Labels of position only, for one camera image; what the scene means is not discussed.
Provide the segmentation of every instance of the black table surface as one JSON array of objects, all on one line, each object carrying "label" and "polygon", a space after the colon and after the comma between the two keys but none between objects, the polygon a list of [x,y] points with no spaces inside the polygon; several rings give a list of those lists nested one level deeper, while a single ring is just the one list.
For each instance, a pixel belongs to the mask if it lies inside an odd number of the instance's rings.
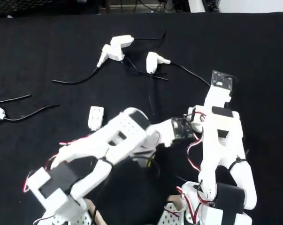
[{"label": "black table surface", "polygon": [[[119,62],[107,61],[92,79],[80,85],[51,82],[75,81],[89,75],[103,45],[112,36],[152,38],[164,30],[167,34],[163,42],[136,41],[124,50],[125,54],[142,70],[147,52],[154,51],[207,81],[212,70],[238,78],[230,107],[241,116],[245,148],[250,150],[247,159],[258,195],[256,208],[247,213],[253,224],[283,224],[283,13],[277,13],[0,20],[0,100],[33,95],[0,106],[9,117],[17,118],[45,105],[61,105],[22,122],[0,122],[1,225],[11,222],[29,225],[42,214],[35,197],[22,193],[23,181],[29,170],[43,166],[57,152],[59,141],[73,140],[89,132],[91,105],[103,106],[106,120],[127,107],[136,107],[151,121],[158,122],[181,116],[189,106],[203,104],[207,86],[170,65],[161,66],[169,81],[156,81],[159,95],[156,118],[151,116],[148,103],[149,79],[134,76]],[[99,209],[108,224],[137,225],[153,216],[158,218],[165,196],[175,193],[175,185],[182,185],[171,173],[197,180],[196,172],[186,160],[185,147],[186,143],[159,151],[157,160],[165,170],[158,182],[149,180],[136,164],[124,164],[121,177],[115,177],[107,187],[107,193],[115,198],[99,199]],[[200,148],[194,152],[199,162]],[[217,170],[218,180],[226,176],[221,168]]]}]

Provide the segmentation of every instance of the perforated metal plate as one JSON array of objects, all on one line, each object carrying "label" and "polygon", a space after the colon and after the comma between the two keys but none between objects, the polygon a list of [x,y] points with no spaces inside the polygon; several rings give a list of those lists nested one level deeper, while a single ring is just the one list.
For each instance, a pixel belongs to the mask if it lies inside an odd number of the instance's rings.
[{"label": "perforated metal plate", "polygon": [[[176,208],[173,203],[168,203],[166,208],[170,211],[176,211]],[[174,216],[173,214],[164,211],[158,225],[183,225],[183,213],[178,214],[179,217]]]},{"label": "perforated metal plate", "polygon": [[[74,223],[68,222],[68,225],[91,225],[91,218],[89,213],[86,212],[79,220]],[[63,225],[65,222],[60,216],[54,216],[50,219],[41,220],[38,225]]]}]

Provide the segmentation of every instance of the white 3d printed part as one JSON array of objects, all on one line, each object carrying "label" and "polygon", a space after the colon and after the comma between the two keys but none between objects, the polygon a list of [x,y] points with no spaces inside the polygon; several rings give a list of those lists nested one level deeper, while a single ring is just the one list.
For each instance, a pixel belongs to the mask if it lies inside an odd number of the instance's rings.
[{"label": "white 3d printed part", "polygon": [[88,119],[88,127],[91,131],[97,131],[102,127],[104,118],[104,108],[98,106],[91,106],[89,119]]}]

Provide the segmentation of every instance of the black cable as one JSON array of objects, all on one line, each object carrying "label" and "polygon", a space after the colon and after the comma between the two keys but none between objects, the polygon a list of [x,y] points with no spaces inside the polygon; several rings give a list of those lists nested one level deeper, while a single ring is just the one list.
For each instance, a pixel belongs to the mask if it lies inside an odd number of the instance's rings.
[{"label": "black cable", "polygon": [[154,163],[157,167],[157,177],[160,177],[160,166],[159,164],[157,163],[157,161],[153,158],[150,158],[150,157],[146,157],[146,156],[132,156],[131,157],[132,159],[135,159],[135,158],[142,158],[142,159],[146,159],[148,161],[151,161],[151,163]]},{"label": "black cable", "polygon": [[122,0],[121,0],[121,12],[123,13],[123,11],[122,11]]},{"label": "black cable", "polygon": [[138,4],[138,0],[135,0],[135,7],[134,7],[134,9],[133,9],[133,13],[135,13],[135,12],[136,12],[137,4]]},{"label": "black cable", "polygon": [[13,122],[24,120],[24,119],[26,119],[26,118],[28,118],[28,117],[30,117],[32,115],[37,114],[38,112],[40,112],[42,110],[45,110],[45,109],[48,109],[48,108],[52,108],[52,107],[57,107],[57,106],[60,106],[60,105],[48,105],[48,106],[45,106],[45,107],[43,107],[41,109],[38,109],[37,111],[35,111],[35,112],[33,112],[33,113],[29,114],[29,115],[24,116],[24,117],[21,117],[21,118],[18,118],[18,119],[10,119],[10,118],[5,117],[4,120],[13,121]]},{"label": "black cable", "polygon": [[0,103],[4,103],[4,102],[12,102],[12,101],[16,101],[16,100],[24,99],[24,98],[27,98],[27,97],[31,97],[31,96],[32,96],[32,95],[24,95],[24,96],[21,96],[21,97],[10,98],[10,99],[6,99],[6,100],[2,100],[2,101],[0,101]]},{"label": "black cable", "polygon": [[151,107],[151,111],[152,111],[153,116],[155,116],[155,106],[152,102],[152,98],[153,98],[153,101],[154,101],[154,95],[155,95],[154,94],[154,87],[155,87],[154,82],[155,82],[155,80],[153,78],[153,75],[151,75],[151,78],[149,80],[149,87],[148,87],[147,95],[148,95],[148,98],[149,98],[149,103],[150,103],[150,107]]},{"label": "black cable", "polygon": [[186,69],[185,67],[183,67],[183,66],[181,66],[181,65],[179,65],[177,63],[171,62],[170,64],[182,68],[183,70],[185,70],[186,72],[190,73],[191,75],[194,75],[195,77],[199,78],[201,81],[203,81],[205,84],[207,84],[210,87],[210,84],[207,81],[205,81],[202,77],[200,77],[199,75],[195,74],[194,72]]},{"label": "black cable", "polygon": [[52,81],[56,82],[56,83],[62,83],[62,84],[79,84],[79,83],[83,83],[83,82],[89,80],[91,77],[93,77],[96,74],[96,72],[98,71],[98,69],[99,68],[96,67],[95,70],[88,77],[84,78],[81,81],[77,81],[77,82],[66,82],[66,81],[58,81],[58,80],[52,80]]},{"label": "black cable", "polygon": [[[124,57],[132,66],[133,66],[133,68],[134,68],[134,72],[137,72],[137,73],[139,73],[139,74],[142,74],[142,75],[145,75],[145,76],[149,76],[149,77],[152,77],[150,74],[148,74],[147,72],[143,72],[143,71],[140,71],[140,70],[138,70],[137,68],[136,68],[136,66],[134,65],[134,63],[128,58],[128,57]],[[157,78],[157,79],[161,79],[161,80],[164,80],[164,81],[168,81],[168,79],[167,78],[164,78],[164,77],[160,77],[160,76],[154,76],[154,78]]]},{"label": "black cable", "polygon": [[157,10],[160,7],[160,12],[162,12],[162,2],[160,2],[160,4],[156,7],[155,10]]},{"label": "black cable", "polygon": [[135,38],[134,41],[140,40],[159,40],[162,39],[166,35],[166,30],[162,33],[160,37],[145,37],[145,38]]},{"label": "black cable", "polygon": [[97,209],[97,202],[98,202],[98,200],[99,200],[99,197],[100,197],[101,193],[102,193],[103,190],[104,190],[104,187],[105,187],[106,184],[108,183],[109,178],[110,178],[110,176],[108,175],[108,177],[106,178],[105,183],[103,184],[103,186],[101,187],[101,189],[100,189],[99,192],[98,192],[98,196],[97,196],[97,198],[96,198],[96,201],[94,202],[95,208],[94,208],[94,212],[93,212],[93,216],[92,216],[91,225],[95,225],[95,216],[96,216],[96,212],[98,211],[98,209]]},{"label": "black cable", "polygon": [[54,215],[52,215],[52,216],[50,216],[50,217],[37,219],[37,220],[34,221],[34,223],[33,223],[32,225],[37,225],[40,221],[46,220],[46,219],[50,219],[50,218],[54,217],[55,215],[56,215],[56,214],[54,214]]},{"label": "black cable", "polygon": [[151,8],[151,7],[148,7],[145,3],[143,3],[142,2],[142,0],[138,0],[144,7],[146,7],[146,8],[148,8],[148,9],[150,9],[150,10],[152,10],[152,11],[154,11],[154,12],[161,12],[161,11],[159,11],[159,10],[157,10],[157,9],[153,9],[153,8]]},{"label": "black cable", "polygon": [[171,172],[171,174],[172,174],[173,176],[177,177],[178,179],[184,181],[184,182],[188,182],[188,180],[186,180],[186,179],[184,179],[184,178],[178,176],[177,174],[175,174],[175,173],[173,173],[173,172]]}]

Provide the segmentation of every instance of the white perforated bracket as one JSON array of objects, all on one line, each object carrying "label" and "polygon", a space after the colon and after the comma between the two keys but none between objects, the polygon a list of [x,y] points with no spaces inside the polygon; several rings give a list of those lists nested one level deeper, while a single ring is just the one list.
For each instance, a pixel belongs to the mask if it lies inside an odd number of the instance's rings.
[{"label": "white perforated bracket", "polygon": [[104,118],[104,108],[99,106],[91,106],[88,118],[88,127],[91,131],[97,131],[102,127]]},{"label": "white perforated bracket", "polygon": [[[176,207],[173,203],[168,203],[166,208],[170,211],[176,211]],[[166,210],[163,212],[159,222],[157,225],[184,225],[184,213],[177,213],[178,217],[173,214],[167,212]]]},{"label": "white perforated bracket", "polygon": [[89,216],[89,213],[84,213],[77,221],[75,222],[67,222],[65,223],[65,220],[55,215],[54,217],[46,220],[41,220],[38,225],[91,225],[92,219]]}]

